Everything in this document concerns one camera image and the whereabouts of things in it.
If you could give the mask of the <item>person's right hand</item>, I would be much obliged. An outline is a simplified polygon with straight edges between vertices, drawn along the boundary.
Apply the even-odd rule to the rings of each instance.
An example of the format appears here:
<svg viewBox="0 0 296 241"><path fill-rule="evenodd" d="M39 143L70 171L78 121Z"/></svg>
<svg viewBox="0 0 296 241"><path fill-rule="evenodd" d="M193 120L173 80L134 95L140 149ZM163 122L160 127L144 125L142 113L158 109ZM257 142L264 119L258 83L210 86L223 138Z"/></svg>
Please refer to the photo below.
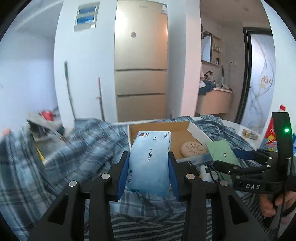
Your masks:
<svg viewBox="0 0 296 241"><path fill-rule="evenodd" d="M295 203L295 192L288 191L283 197L283 194L279 196L274 202L272 197L267 194L259 195L259 204L261 214L264 217L272 217L276 214L276 206L283 206L284 210L287 210Z"/></svg>

